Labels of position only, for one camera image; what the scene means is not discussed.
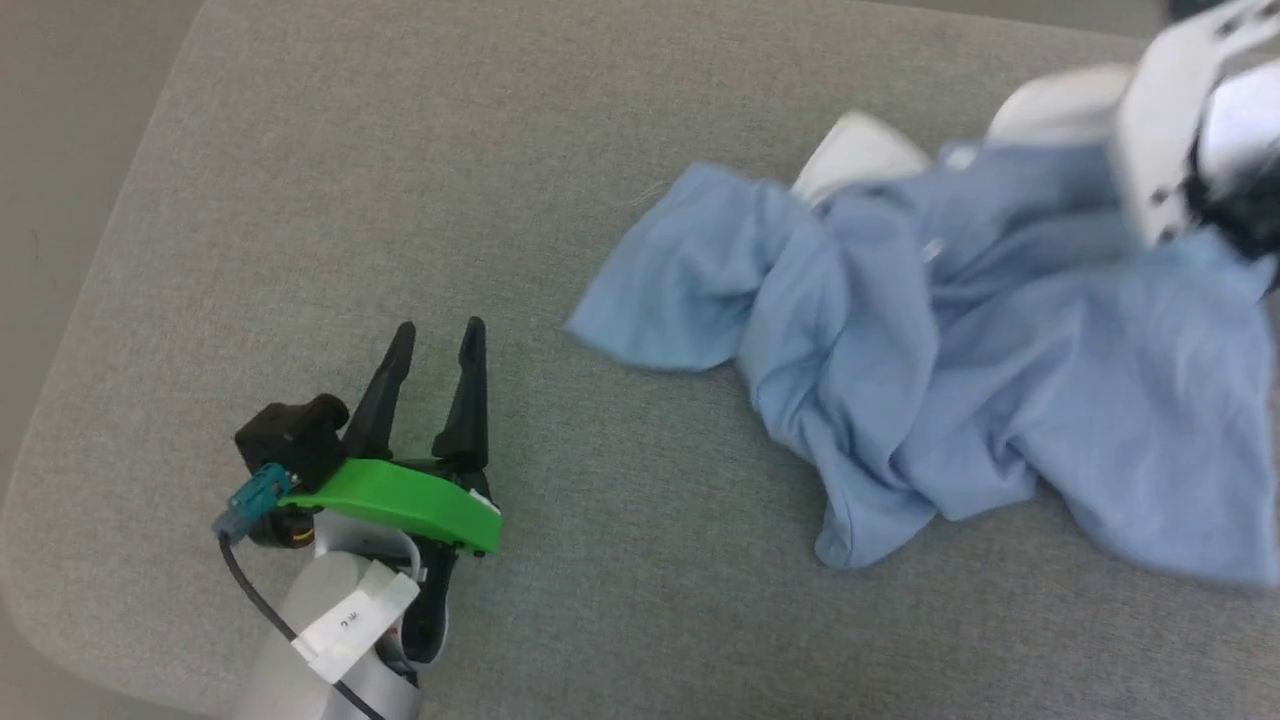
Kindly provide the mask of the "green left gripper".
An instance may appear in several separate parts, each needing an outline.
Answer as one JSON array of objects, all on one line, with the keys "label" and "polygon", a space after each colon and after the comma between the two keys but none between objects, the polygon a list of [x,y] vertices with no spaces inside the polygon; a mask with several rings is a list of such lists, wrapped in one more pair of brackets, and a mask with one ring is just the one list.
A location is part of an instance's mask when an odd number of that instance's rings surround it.
[{"label": "green left gripper", "polygon": [[481,471],[489,461],[486,325],[467,322],[460,379],[431,452],[436,461],[394,462],[390,430],[416,341],[401,323],[343,434],[348,459],[314,493],[268,464],[248,479],[248,538],[261,547],[307,550],[347,569],[312,584],[314,620],[291,621],[291,642],[315,665],[351,665],[357,652],[387,665],[429,665],[449,632],[458,561],[499,548],[503,518]]}]

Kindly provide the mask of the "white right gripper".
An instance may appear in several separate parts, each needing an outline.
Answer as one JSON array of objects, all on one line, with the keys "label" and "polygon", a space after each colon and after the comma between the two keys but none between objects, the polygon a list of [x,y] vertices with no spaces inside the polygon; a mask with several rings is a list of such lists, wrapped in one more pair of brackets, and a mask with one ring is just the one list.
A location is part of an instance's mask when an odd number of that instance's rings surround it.
[{"label": "white right gripper", "polygon": [[1172,23],[1117,105],[1114,172],[1151,246],[1216,225],[1240,249],[1280,249],[1280,58],[1233,74],[1280,38],[1280,0],[1169,0]]}]

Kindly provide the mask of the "light blue white-collared shirt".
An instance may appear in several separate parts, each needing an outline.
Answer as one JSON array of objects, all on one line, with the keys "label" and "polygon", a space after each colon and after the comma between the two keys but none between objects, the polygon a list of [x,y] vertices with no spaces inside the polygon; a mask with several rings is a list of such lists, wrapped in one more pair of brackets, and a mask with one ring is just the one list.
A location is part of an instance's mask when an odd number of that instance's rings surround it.
[{"label": "light blue white-collared shirt", "polygon": [[735,364],[820,475],[831,568],[1047,480],[1120,559],[1280,587],[1275,266],[1211,227],[1130,234],[1105,149],[1130,73],[1033,79],[936,159],[849,111],[791,184],[694,164],[568,332],[643,369]]}]

